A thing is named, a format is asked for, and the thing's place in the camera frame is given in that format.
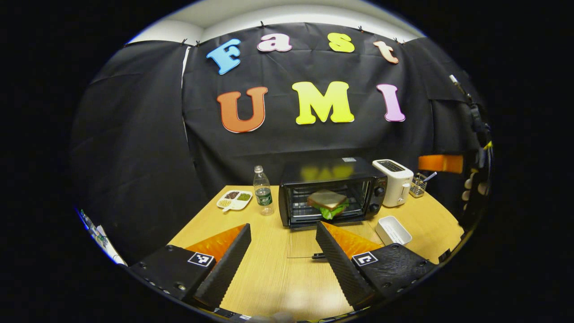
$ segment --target plastic tray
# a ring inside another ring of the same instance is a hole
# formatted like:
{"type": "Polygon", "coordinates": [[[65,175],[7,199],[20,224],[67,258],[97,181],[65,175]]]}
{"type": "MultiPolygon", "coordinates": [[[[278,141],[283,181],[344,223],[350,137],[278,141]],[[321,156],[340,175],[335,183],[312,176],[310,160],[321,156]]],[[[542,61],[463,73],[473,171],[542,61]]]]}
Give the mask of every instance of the plastic tray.
{"type": "Polygon", "coordinates": [[[410,233],[402,226],[397,218],[393,216],[387,216],[379,219],[375,232],[381,237],[381,240],[385,245],[400,243],[405,245],[409,243],[413,237],[410,233]]]}
{"type": "Polygon", "coordinates": [[[226,206],[221,206],[221,201],[230,201],[231,202],[231,207],[229,208],[230,210],[242,210],[245,206],[247,206],[247,204],[249,203],[249,201],[251,200],[252,197],[253,197],[253,193],[251,193],[249,191],[230,190],[230,191],[225,192],[221,196],[221,198],[217,201],[217,206],[221,209],[225,209],[226,206]],[[233,199],[225,198],[227,196],[227,194],[229,194],[231,192],[238,192],[238,194],[233,199]],[[246,201],[238,200],[237,198],[239,196],[241,196],[241,194],[249,194],[249,199],[246,201]]]}

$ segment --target beans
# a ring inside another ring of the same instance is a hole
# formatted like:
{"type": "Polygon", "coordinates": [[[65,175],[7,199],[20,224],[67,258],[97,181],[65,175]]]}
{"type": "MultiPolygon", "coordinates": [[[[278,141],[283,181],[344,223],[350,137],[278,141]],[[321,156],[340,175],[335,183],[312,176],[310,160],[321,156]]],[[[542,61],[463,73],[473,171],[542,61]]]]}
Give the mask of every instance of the beans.
{"type": "Polygon", "coordinates": [[[251,195],[249,194],[241,193],[241,195],[237,199],[240,201],[247,201],[250,197],[251,195]]]}
{"type": "Polygon", "coordinates": [[[231,201],[228,201],[226,199],[219,201],[219,206],[226,207],[226,206],[229,206],[229,204],[231,204],[231,201]]]}
{"type": "Polygon", "coordinates": [[[237,196],[237,194],[239,194],[239,192],[231,192],[225,195],[225,198],[234,199],[237,196]]]}

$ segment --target letter f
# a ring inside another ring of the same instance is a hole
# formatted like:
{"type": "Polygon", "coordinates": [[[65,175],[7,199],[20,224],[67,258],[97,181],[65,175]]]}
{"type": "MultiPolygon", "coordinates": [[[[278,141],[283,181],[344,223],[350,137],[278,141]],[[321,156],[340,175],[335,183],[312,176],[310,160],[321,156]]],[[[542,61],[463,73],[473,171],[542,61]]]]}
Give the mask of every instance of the letter f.
{"type": "Polygon", "coordinates": [[[219,75],[229,72],[241,62],[239,59],[231,58],[232,56],[239,57],[239,49],[234,45],[239,45],[240,43],[241,41],[239,39],[234,38],[207,54],[207,58],[213,58],[217,65],[219,65],[219,75]]]}

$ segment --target orange letter u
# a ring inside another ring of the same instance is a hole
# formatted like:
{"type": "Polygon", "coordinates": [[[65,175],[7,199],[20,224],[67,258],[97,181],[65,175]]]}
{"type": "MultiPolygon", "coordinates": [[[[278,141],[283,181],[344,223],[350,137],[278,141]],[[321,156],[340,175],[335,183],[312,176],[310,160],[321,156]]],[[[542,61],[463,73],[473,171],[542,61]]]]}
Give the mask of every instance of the orange letter u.
{"type": "Polygon", "coordinates": [[[225,129],[240,133],[259,128],[265,121],[265,100],[263,99],[265,93],[267,93],[267,88],[264,86],[247,90],[247,95],[251,97],[253,104],[253,116],[249,120],[241,120],[237,114],[237,99],[241,97],[241,93],[234,91],[219,95],[217,102],[221,106],[221,122],[225,129]]]}

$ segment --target letter m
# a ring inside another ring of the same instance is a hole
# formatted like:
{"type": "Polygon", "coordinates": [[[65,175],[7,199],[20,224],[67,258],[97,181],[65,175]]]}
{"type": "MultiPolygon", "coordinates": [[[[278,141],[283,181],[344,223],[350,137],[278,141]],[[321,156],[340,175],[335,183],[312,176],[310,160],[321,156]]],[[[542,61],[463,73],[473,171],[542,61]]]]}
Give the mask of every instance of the letter m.
{"type": "Polygon", "coordinates": [[[322,122],[327,121],[327,117],[333,107],[331,121],[333,122],[353,122],[355,116],[349,109],[347,99],[347,89],[349,85],[345,82],[331,82],[325,92],[325,96],[311,82],[297,82],[293,84],[293,89],[299,93],[299,116],[296,122],[299,125],[314,124],[315,116],[311,114],[311,108],[315,111],[322,122]]]}

